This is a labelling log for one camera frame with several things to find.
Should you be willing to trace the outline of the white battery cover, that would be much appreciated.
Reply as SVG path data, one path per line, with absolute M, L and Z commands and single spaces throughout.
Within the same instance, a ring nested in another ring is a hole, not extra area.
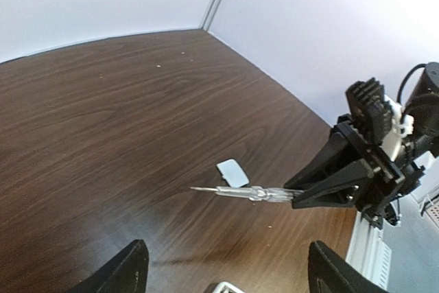
M 250 183 L 245 171 L 235 159 L 228 159 L 216 165 L 222 178 L 230 187 L 240 188 Z

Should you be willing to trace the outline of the clear handle screwdriver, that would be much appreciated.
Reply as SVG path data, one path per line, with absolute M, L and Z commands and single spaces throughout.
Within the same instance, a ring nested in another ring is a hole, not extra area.
M 300 196 L 303 190 L 284 189 L 284 188 L 264 188 L 260 186 L 251 187 L 190 187 L 195 191 L 212 192 L 218 196 L 232 198 L 244 198 L 253 202 L 291 202 Z

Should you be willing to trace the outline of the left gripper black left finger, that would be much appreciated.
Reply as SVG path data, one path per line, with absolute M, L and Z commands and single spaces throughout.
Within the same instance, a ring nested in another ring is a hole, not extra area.
M 144 293 L 148 276 L 148 249 L 135 239 L 89 278 L 67 292 L 140 292 Z

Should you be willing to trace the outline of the white red remote control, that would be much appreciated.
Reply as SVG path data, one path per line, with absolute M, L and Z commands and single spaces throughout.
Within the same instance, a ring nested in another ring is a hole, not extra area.
M 244 291 L 232 283 L 222 281 L 210 284 L 204 293 L 244 293 Z

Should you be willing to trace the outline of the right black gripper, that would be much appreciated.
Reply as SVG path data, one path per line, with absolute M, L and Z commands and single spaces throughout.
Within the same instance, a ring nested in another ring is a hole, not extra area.
M 358 161 L 352 162 L 353 151 Z M 323 148 L 283 187 L 303 191 L 292 200 L 293 209 L 355 206 L 374 227 L 381 228 L 383 221 L 396 226 L 401 212 L 392 203 L 420 185 L 425 166 L 416 160 L 424 154 L 421 133 L 403 138 L 396 159 L 391 160 L 380 145 L 367 142 L 351 121 L 339 121 Z

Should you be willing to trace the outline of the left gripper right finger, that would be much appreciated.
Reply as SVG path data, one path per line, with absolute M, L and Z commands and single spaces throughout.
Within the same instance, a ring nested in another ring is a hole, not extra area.
M 311 293 L 385 293 L 321 241 L 309 246 L 308 283 Z

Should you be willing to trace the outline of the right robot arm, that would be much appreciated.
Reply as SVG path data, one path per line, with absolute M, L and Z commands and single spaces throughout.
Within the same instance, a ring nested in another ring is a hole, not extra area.
M 421 63 L 409 99 L 389 98 L 376 79 L 346 90 L 340 116 L 311 162 L 285 183 L 295 209 L 354 208 L 373 227 L 397 225 L 399 200 L 438 158 L 438 64 Z

